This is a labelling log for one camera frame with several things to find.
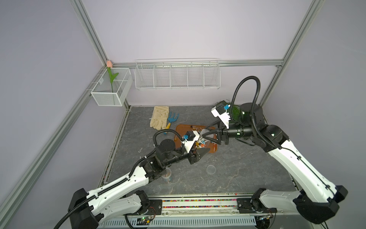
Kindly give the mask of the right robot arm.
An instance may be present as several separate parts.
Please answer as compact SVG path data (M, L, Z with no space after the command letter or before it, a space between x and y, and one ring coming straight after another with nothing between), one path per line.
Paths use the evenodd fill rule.
M238 118L233 118L238 91L249 80L256 83L253 101L240 105ZM222 101L211 109L212 115L217 118L212 125L217 128L205 133L203 137L218 145L228 144L231 138L239 142L249 138L252 146L262 148L278 161L301 188L292 192L259 188L246 207L257 212L272 209L293 211L313 224L326 223L336 215L339 203L346 198L348 190L344 186L335 185L315 169L280 127L265 123L263 109L256 103L260 89L258 77L244 78L236 87L230 103Z

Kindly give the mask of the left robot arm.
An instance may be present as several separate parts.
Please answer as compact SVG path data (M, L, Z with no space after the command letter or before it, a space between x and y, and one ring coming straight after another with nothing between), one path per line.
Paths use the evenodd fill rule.
M154 149L140 158L130 172L109 184L91 191L80 189L71 199L68 212L55 225L59 229L66 220L73 229L96 229L115 216L148 212L150 200L141 187L165 175L171 164L188 160L198 162L210 151L202 142L210 142L207 130L188 131L181 135L163 129L153 135Z

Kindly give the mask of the clear plastic jar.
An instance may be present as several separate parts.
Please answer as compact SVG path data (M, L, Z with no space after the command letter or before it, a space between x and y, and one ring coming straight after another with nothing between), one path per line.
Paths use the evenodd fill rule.
M172 178L172 171L170 170L170 168L165 169L165 173L161 176L161 178L166 183L172 182L173 178Z

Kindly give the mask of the clear candy jar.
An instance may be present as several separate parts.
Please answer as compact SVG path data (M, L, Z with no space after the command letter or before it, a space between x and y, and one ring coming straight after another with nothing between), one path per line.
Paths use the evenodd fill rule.
M208 148L208 144L209 141L206 139L198 139L198 141L196 141L195 145L196 145L196 149L202 149L202 148Z

